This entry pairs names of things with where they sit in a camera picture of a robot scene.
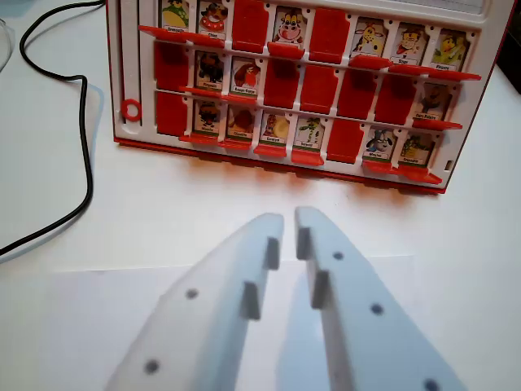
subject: cartoon character picture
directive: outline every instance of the cartoon character picture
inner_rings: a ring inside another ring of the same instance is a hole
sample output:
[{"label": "cartoon character picture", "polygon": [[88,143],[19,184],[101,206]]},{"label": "cartoon character picture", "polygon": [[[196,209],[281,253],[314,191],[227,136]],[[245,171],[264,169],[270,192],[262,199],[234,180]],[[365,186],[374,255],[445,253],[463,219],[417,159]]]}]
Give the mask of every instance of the cartoon character picture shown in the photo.
[{"label": "cartoon character picture", "polygon": [[431,66],[442,70],[461,70],[468,47],[465,33],[442,29]]},{"label": "cartoon character picture", "polygon": [[253,126],[255,114],[247,108],[229,106],[228,108],[228,128],[226,137],[251,141],[253,137]]},{"label": "cartoon character picture", "polygon": [[447,86],[425,83],[420,100],[416,104],[414,118],[442,121],[449,105],[449,99]]},{"label": "cartoon character picture", "polygon": [[293,146],[306,151],[319,152],[324,131],[320,118],[299,118]]},{"label": "cartoon character picture", "polygon": [[212,38],[226,39],[228,8],[221,2],[199,3],[199,33]]},{"label": "cartoon character picture", "polygon": [[290,121],[284,115],[264,113],[259,143],[285,146]]},{"label": "cartoon character picture", "polygon": [[205,90],[222,90],[224,64],[217,53],[197,51],[197,74],[195,85]]},{"label": "cartoon character picture", "polygon": [[188,3],[184,0],[161,0],[162,27],[181,32],[188,29]]},{"label": "cartoon character picture", "polygon": [[352,40],[351,56],[375,55],[380,57],[387,39],[387,30],[380,19],[359,18]]},{"label": "cartoon character picture", "polygon": [[288,43],[302,49],[306,22],[300,8],[277,7],[273,42]]},{"label": "cartoon character picture", "polygon": [[261,69],[254,59],[234,57],[230,92],[257,96],[260,75]]},{"label": "cartoon character picture", "polygon": [[221,105],[215,102],[195,101],[194,133],[217,136],[219,134],[219,121]]},{"label": "cartoon character picture", "polygon": [[391,61],[395,64],[419,65],[427,47],[425,36],[423,26],[400,23],[396,32]]},{"label": "cartoon character picture", "polygon": [[390,161],[396,144],[396,136],[392,129],[371,127],[369,138],[362,157],[370,160]]},{"label": "cartoon character picture", "polygon": [[406,165],[425,167],[429,162],[434,146],[435,143],[430,134],[409,133],[398,161]]}]

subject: red plastic base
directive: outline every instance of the red plastic base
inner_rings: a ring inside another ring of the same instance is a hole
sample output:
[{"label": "red plastic base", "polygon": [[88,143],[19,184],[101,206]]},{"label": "red plastic base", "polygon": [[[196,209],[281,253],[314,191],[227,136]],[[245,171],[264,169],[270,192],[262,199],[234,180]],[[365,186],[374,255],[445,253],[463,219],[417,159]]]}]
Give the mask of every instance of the red plastic base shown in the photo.
[{"label": "red plastic base", "polygon": [[292,172],[295,174],[313,175],[315,177],[360,182],[360,183],[365,183],[369,186],[392,187],[392,188],[397,188],[397,189],[402,189],[402,190],[407,190],[407,191],[422,192],[422,193],[427,193],[427,194],[444,194],[446,192],[446,189],[437,189],[434,187],[409,185],[408,183],[389,182],[389,181],[383,181],[380,179],[358,177],[355,175],[332,173],[330,171],[323,171],[320,169],[306,169],[305,167],[295,167],[292,165],[282,165],[279,163],[272,163],[269,161],[258,161],[258,160],[252,160],[252,159],[247,159],[247,158],[242,158],[242,157],[219,155],[217,153],[202,152],[202,151],[196,151],[193,149],[167,147],[165,145],[143,143],[140,141],[128,140],[126,138],[115,137],[114,141],[116,143],[119,143],[126,147],[136,147],[136,148],[149,149],[152,151],[177,153],[179,155],[193,156],[193,157],[198,157],[201,159],[212,159],[212,160],[218,160],[218,161],[225,161],[225,162],[229,162],[229,163],[237,164],[237,165],[246,165],[246,166],[256,166],[257,165],[257,166],[263,167],[265,169],[276,169],[276,170],[283,169],[287,172]]},{"label": "red plastic base", "polygon": [[324,160],[319,152],[302,151],[294,147],[291,152],[291,161],[298,165],[324,165]]},{"label": "red plastic base", "polygon": [[274,145],[259,144],[253,153],[269,157],[286,157],[286,147],[276,147]]},{"label": "red plastic base", "polygon": [[349,60],[349,66],[354,68],[373,69],[378,71],[392,65],[390,59],[374,57],[373,55],[357,55]]},{"label": "red plastic base", "polygon": [[221,39],[211,38],[208,35],[183,32],[172,32],[159,27],[139,26],[139,30],[156,37],[161,41],[186,43],[186,41],[193,42],[195,45],[210,46],[210,47],[225,47],[225,42]]},{"label": "red plastic base", "polygon": [[179,87],[179,90],[183,92],[191,92],[195,95],[206,96],[208,98],[221,98],[221,93],[217,91],[201,90],[200,88],[194,87]]},{"label": "red plastic base", "polygon": [[441,71],[439,69],[430,67],[421,67],[419,65],[409,64],[394,64],[389,67],[389,72],[401,73],[402,75],[418,76],[429,75],[436,79],[463,81],[463,80],[481,80],[480,75],[474,73],[456,72],[456,71]]},{"label": "red plastic base", "polygon": [[217,136],[213,137],[191,133],[189,136],[181,136],[179,141],[185,141],[192,144],[217,145]]},{"label": "red plastic base", "polygon": [[288,43],[268,42],[268,52],[276,57],[284,59],[301,59],[304,55],[304,49]]},{"label": "red plastic base", "polygon": [[463,126],[456,122],[438,121],[438,120],[413,120],[414,128],[429,129],[429,130],[448,130],[448,129],[463,129]]},{"label": "red plastic base", "polygon": [[234,149],[237,151],[247,151],[252,146],[252,142],[248,141],[239,141],[239,140],[230,140],[226,138],[224,141],[217,143],[219,147],[223,147],[226,149]]},{"label": "red plastic base", "polygon": [[429,174],[427,168],[398,165],[398,168],[395,169],[391,163],[372,160],[364,160],[362,166],[378,174],[403,175],[413,182],[430,183],[433,185],[439,185],[442,182],[441,178],[436,177],[434,174]]}]

